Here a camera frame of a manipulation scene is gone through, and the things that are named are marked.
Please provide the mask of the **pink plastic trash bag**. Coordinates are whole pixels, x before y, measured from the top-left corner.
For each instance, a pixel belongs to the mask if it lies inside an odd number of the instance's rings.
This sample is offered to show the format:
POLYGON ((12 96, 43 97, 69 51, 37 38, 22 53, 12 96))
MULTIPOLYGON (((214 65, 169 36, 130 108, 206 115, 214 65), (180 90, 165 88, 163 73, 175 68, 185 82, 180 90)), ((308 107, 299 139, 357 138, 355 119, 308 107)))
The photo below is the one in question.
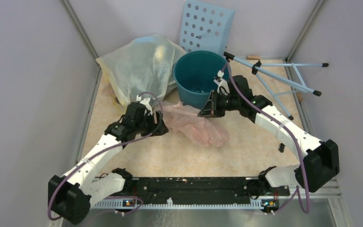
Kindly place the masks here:
POLYGON ((163 120, 171 131, 183 133, 193 143, 202 147, 220 147, 230 140, 227 130, 211 122, 208 118, 199 117, 199 109, 190 105, 162 102, 163 120))

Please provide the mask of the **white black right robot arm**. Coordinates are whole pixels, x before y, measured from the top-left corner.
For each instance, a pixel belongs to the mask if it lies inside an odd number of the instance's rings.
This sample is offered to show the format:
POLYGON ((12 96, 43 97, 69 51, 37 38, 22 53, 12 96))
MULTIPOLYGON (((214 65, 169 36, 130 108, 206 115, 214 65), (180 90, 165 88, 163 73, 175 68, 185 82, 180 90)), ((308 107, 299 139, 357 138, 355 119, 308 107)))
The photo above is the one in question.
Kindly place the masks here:
POLYGON ((283 114, 263 95, 254 95, 247 79, 233 76, 215 77, 217 85, 199 117, 224 117, 227 111, 238 111, 254 124, 272 133, 299 160, 298 165, 270 167, 259 174, 258 188, 271 195, 277 187, 300 186, 316 192, 339 173, 338 145, 310 135, 283 114))

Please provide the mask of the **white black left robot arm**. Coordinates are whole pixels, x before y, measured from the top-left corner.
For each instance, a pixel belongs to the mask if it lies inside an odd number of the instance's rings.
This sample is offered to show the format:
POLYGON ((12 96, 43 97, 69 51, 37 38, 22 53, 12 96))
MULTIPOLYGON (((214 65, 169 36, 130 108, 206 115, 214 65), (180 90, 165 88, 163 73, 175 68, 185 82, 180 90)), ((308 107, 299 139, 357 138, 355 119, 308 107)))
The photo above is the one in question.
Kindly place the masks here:
POLYGON ((118 121, 107 126, 83 159, 62 176, 54 175, 49 180, 47 216, 50 221, 63 218, 79 224, 92 206, 109 195, 131 193, 133 183, 121 174, 110 173, 98 181, 95 177, 127 145, 167 133, 163 106, 159 108, 155 111, 149 98, 132 102, 118 121))

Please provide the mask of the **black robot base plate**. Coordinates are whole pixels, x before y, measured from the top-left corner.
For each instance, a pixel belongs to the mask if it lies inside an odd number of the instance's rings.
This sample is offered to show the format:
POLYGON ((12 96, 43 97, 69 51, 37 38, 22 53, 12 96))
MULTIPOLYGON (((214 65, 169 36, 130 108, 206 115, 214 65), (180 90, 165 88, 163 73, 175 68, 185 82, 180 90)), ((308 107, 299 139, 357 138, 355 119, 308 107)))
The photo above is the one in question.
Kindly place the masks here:
POLYGON ((114 196, 138 197, 145 205, 249 204, 260 196, 289 196, 289 188, 272 188, 258 177, 133 177, 125 169, 112 173, 124 177, 125 185, 114 196))

